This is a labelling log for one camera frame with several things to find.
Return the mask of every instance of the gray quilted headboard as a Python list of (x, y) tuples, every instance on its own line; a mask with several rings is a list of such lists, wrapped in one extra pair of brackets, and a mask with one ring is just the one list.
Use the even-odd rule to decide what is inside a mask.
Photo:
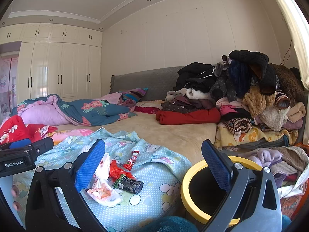
[(141, 101), (164, 100), (166, 93), (173, 90), (178, 71), (183, 66), (145, 70), (125, 75), (112, 76), (110, 93), (135, 88), (148, 88)]

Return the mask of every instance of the tan bed sheet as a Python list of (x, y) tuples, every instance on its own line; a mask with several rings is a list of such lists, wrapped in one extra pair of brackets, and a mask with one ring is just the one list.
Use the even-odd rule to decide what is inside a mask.
[(170, 150), (186, 156), (191, 163), (203, 160), (200, 147), (205, 139), (212, 143), (215, 141), (216, 124), (188, 124), (188, 125), (161, 125), (155, 119), (155, 115), (137, 113), (137, 116), (116, 121), (112, 124), (102, 126), (82, 127), (76, 125), (57, 126), (60, 131), (79, 128), (88, 128), (93, 131), (104, 127), (111, 133), (124, 130), (135, 131), (140, 138), (155, 145), (165, 146)]

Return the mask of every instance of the yellow hello kitty blanket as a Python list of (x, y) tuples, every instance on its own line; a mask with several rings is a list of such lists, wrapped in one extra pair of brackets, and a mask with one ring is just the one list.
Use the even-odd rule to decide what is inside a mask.
[(218, 124), (214, 146), (221, 150), (222, 147), (238, 146), (249, 142), (255, 142), (264, 138), (268, 142), (276, 141), (286, 135), (289, 144), (293, 145), (297, 139), (298, 130), (288, 132), (283, 129), (280, 132), (262, 132), (258, 127), (253, 127), (249, 132), (232, 134), (222, 123)]

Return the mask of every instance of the cream wardrobe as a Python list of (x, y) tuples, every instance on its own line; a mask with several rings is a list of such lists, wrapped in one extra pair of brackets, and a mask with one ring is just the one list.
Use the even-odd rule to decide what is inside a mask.
[(49, 23), (0, 28), (0, 44), (13, 41), (22, 41), (18, 102), (53, 93), (64, 101), (101, 97), (101, 32)]

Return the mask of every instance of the red candy wrapper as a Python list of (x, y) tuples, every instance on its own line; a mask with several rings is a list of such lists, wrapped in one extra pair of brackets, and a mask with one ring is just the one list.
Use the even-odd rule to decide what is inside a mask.
[(130, 172), (126, 172), (117, 166), (117, 162), (113, 159), (109, 167), (109, 176), (118, 179), (122, 174), (125, 174), (128, 178), (134, 178)]
[(137, 155), (139, 154), (139, 151), (132, 151), (132, 157), (129, 159), (126, 163), (123, 164), (123, 167), (129, 171), (131, 171), (136, 159)]

